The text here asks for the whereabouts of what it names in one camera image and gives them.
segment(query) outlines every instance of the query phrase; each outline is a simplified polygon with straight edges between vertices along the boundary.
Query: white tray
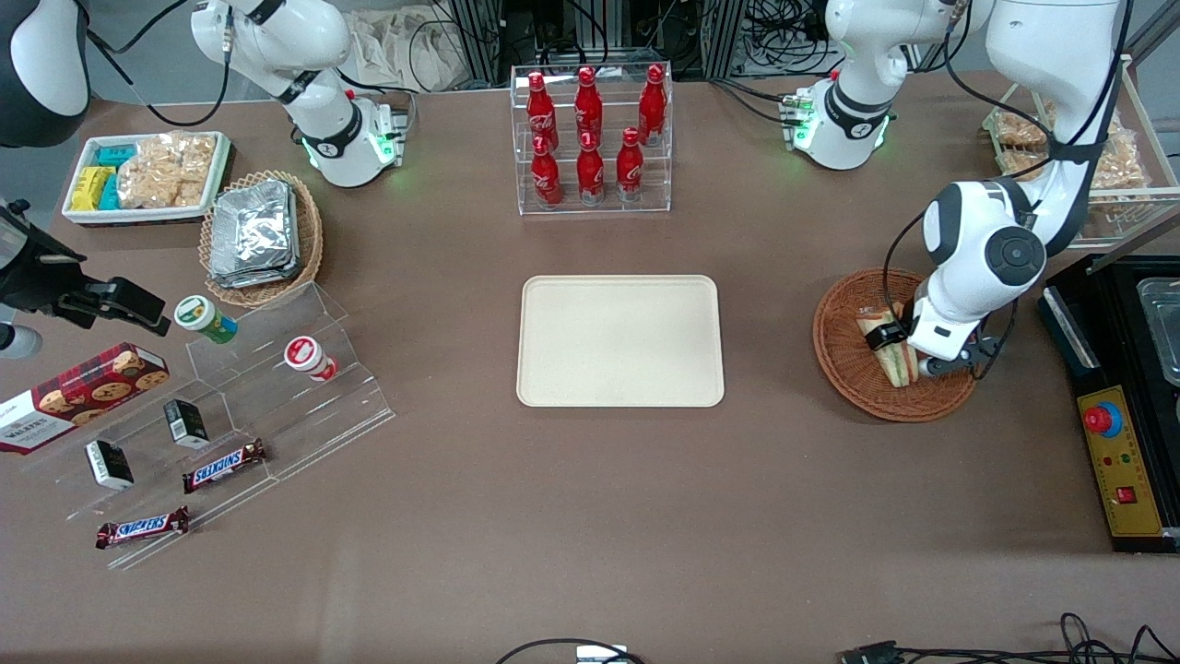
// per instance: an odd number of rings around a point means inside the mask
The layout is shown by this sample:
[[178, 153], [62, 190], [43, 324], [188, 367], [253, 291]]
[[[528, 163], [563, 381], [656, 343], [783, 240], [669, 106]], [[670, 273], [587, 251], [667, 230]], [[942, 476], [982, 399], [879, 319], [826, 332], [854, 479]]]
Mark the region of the white tray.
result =
[[533, 276], [517, 397], [550, 408], [709, 408], [725, 396], [717, 287], [701, 274]]
[[70, 188], [66, 189], [66, 198], [61, 200], [61, 216], [79, 225], [137, 225], [140, 223], [164, 223], [176, 219], [201, 221], [205, 210], [214, 205], [217, 190], [221, 189], [222, 176], [225, 172], [225, 163], [229, 160], [230, 140], [221, 131], [195, 131], [198, 136], [212, 136], [217, 139], [214, 146], [214, 158], [209, 165], [209, 175], [205, 177], [205, 190], [201, 193], [201, 202], [196, 205], [183, 208], [153, 208], [153, 209], [130, 209], [130, 210], [72, 210], [70, 198], [74, 188], [78, 186], [78, 178], [81, 177], [81, 169], [94, 164], [94, 153], [99, 147], [111, 145], [132, 145], [142, 138], [157, 136], [156, 133], [133, 133], [126, 136], [97, 136], [86, 140], [78, 156], [78, 164], [74, 165], [73, 177], [70, 179]]

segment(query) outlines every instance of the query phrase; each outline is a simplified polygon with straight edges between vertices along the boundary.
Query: wicker basket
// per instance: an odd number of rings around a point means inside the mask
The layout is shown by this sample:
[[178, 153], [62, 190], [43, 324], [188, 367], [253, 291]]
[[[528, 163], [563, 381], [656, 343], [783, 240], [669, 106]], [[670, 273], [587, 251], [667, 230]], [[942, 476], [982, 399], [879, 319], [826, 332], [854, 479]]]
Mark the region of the wicker basket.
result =
[[[205, 285], [209, 288], [209, 291], [225, 303], [249, 308], [262, 305], [314, 280], [315, 274], [320, 271], [320, 261], [323, 258], [323, 226], [320, 223], [320, 210], [315, 206], [315, 200], [312, 199], [312, 193], [307, 190], [307, 185], [289, 172], [264, 170], [235, 179], [227, 189], [254, 186], [263, 179], [271, 177], [287, 182], [295, 190], [295, 212], [299, 217], [299, 248], [300, 254], [303, 256], [303, 270], [295, 278], [271, 281], [270, 283], [247, 285], [245, 288], [222, 288], [211, 278], [205, 278]], [[206, 271], [209, 270], [209, 254], [212, 246], [212, 215], [214, 212], [210, 209], [205, 212], [205, 219], [201, 222], [201, 246], [198, 251], [201, 264], [204, 265]]]
[[[891, 269], [889, 278], [894, 300], [909, 298], [922, 283], [922, 276], [902, 269]], [[845, 276], [820, 300], [812, 341], [827, 380], [850, 402], [881, 420], [929, 422], [953, 413], [975, 392], [966, 372], [923, 379], [907, 388], [890, 386], [856, 318], [858, 308], [881, 297], [881, 270], [874, 268]]]

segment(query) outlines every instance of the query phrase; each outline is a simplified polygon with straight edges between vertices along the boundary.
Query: red cookie box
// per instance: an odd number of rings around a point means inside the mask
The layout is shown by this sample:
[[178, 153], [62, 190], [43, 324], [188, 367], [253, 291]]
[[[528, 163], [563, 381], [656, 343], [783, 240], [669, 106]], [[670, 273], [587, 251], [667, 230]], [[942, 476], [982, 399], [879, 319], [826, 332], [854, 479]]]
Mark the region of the red cookie box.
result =
[[0, 451], [28, 454], [168, 379], [162, 359], [124, 342], [0, 406]]

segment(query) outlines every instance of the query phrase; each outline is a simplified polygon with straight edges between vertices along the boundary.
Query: white cloth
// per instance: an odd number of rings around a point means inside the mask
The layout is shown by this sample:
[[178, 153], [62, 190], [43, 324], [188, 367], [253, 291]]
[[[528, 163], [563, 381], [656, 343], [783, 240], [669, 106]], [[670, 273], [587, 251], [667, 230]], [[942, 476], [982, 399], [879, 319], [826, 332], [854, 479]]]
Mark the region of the white cloth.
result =
[[[459, 27], [445, 12], [435, 13], [430, 5], [356, 9], [345, 14], [345, 20], [353, 33], [359, 83], [438, 92], [471, 75], [459, 50], [463, 46]], [[439, 20], [442, 22], [421, 27]]]

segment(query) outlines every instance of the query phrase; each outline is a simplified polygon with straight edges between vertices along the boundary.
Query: red switch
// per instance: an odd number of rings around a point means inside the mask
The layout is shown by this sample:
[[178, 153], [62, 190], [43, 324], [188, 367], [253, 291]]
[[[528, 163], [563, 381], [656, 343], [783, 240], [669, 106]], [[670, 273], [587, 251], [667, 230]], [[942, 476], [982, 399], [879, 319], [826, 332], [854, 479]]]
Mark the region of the red switch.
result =
[[1114, 418], [1110, 418], [1109, 410], [1095, 406], [1086, 409], [1086, 414], [1082, 415], [1082, 425], [1095, 434], [1106, 434], [1114, 427]]

